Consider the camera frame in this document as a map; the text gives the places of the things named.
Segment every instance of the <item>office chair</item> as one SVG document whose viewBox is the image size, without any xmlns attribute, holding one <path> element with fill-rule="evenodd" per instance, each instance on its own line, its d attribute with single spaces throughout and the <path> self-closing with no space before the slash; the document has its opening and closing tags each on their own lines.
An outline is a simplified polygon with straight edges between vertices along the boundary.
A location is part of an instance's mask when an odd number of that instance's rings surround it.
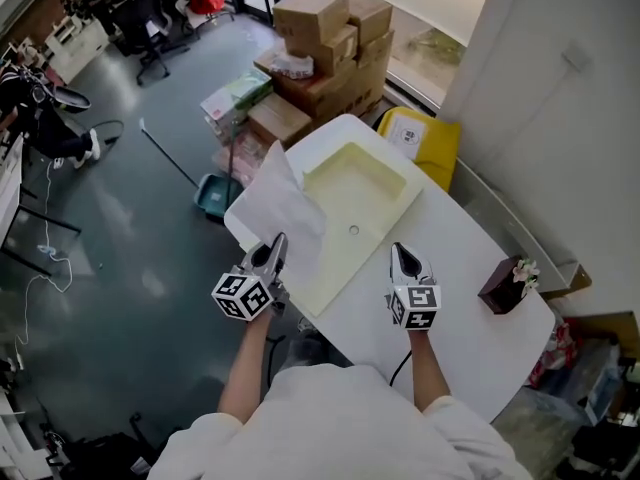
<svg viewBox="0 0 640 480">
<path fill-rule="evenodd" d="M 142 85 L 142 75 L 158 61 L 164 68 L 164 78 L 171 73 L 162 59 L 162 54 L 181 49 L 189 50 L 184 43 L 172 43 L 166 34 L 171 29 L 171 18 L 162 12 L 162 0 L 126 0 L 117 6 L 112 17 L 124 35 L 124 45 L 120 51 L 125 55 L 145 53 L 141 59 L 142 69 L 136 75 L 136 82 Z M 147 23 L 153 24 L 159 32 L 150 35 Z"/>
</svg>

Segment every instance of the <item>white shirt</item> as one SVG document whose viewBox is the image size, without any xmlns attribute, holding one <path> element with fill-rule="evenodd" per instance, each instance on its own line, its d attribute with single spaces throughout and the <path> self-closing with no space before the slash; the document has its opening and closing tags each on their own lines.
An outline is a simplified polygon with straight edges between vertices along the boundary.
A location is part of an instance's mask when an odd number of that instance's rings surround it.
<svg viewBox="0 0 640 480">
<path fill-rule="evenodd" d="M 242 425 L 198 418 L 171 436 L 149 480 L 531 477 L 500 435 L 452 397 L 424 413 L 369 366 L 293 367 Z"/>
</svg>

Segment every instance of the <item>gray floor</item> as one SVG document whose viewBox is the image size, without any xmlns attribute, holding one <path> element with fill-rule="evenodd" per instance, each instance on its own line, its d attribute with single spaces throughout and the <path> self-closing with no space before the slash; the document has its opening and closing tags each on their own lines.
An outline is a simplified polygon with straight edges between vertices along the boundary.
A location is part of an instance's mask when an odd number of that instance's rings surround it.
<svg viewBox="0 0 640 480">
<path fill-rule="evenodd" d="M 214 171 L 217 143 L 199 104 L 273 40 L 271 30 L 251 19 L 223 18 L 203 30 L 191 51 L 168 60 L 167 79 L 158 69 L 138 87 L 136 58 L 110 47 L 71 84 L 93 104 L 76 116 L 82 123 L 125 124 L 99 163 L 81 172 L 65 165 L 52 174 L 50 215 L 83 232 L 77 238 L 51 232 L 52 244 L 73 262 L 71 289 L 61 295 L 38 280 L 29 296 L 30 343 L 21 347 L 27 372 L 18 378 L 18 396 L 29 409 L 37 395 L 71 438 L 127 430 L 129 416 L 141 411 L 144 430 L 158 443 L 173 427 L 215 410 L 243 325 L 224 318 L 209 294 L 242 253 L 223 226 L 199 213 L 192 186 L 142 136 L 138 122 L 144 118 L 196 180 Z M 26 176 L 40 200 L 25 202 L 36 208 L 46 193 L 45 168 L 36 158 Z M 9 244 L 47 264 L 36 250 L 44 243 L 42 221 L 23 220 Z M 66 267 L 49 267 L 64 285 Z M 14 333 L 24 331 L 24 291 L 33 275 L 0 255 L 0 326 L 9 350 Z M 291 322 L 279 325 L 292 329 Z"/>
</svg>

